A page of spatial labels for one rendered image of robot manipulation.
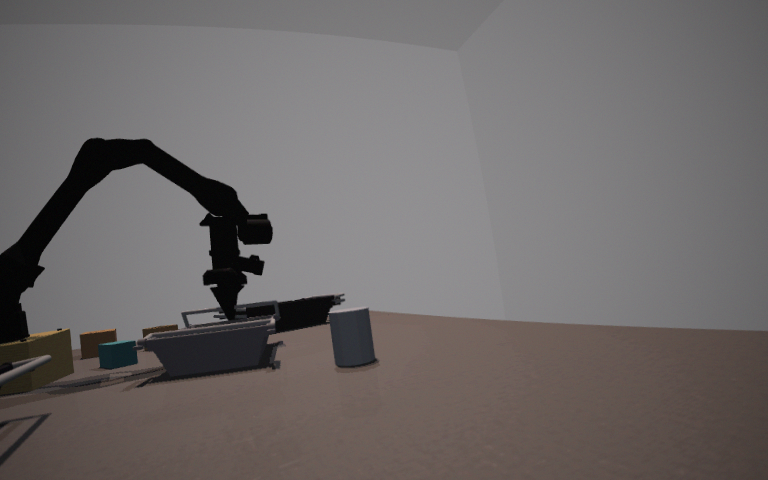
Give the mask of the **dark grey cylinder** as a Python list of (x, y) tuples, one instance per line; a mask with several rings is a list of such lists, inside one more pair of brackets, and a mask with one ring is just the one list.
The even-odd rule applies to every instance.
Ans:
[(375, 359), (368, 307), (329, 312), (334, 361), (354, 366)]

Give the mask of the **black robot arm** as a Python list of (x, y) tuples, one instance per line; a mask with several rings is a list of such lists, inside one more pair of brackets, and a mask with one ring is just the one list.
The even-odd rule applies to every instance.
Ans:
[[(44, 267), (40, 256), (78, 202), (112, 170), (145, 164), (185, 189), (210, 213), (200, 226), (209, 226), (211, 246), (269, 244), (273, 229), (268, 214), (249, 215), (227, 184), (203, 177), (148, 139), (90, 138), (81, 146), (68, 177), (51, 196), (22, 237), (0, 255), (0, 344), (28, 338), (22, 292), (33, 288)], [(238, 234), (238, 236), (237, 236)]]

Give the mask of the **teal box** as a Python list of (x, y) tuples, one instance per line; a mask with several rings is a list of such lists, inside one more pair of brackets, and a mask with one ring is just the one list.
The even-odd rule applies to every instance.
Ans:
[(98, 344), (100, 367), (113, 369), (138, 364), (137, 351), (132, 350), (134, 346), (136, 342), (130, 340)]

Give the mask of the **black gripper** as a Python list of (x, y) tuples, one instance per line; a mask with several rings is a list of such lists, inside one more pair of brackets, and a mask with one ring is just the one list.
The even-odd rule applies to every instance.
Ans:
[[(210, 288), (228, 320), (235, 319), (234, 305), (237, 305), (238, 292), (247, 284), (247, 277), (232, 268), (232, 254), (236, 250), (241, 255), (238, 244), (219, 244), (211, 246), (213, 270), (203, 274), (204, 286), (217, 284)], [(243, 284), (243, 285), (241, 285)]]

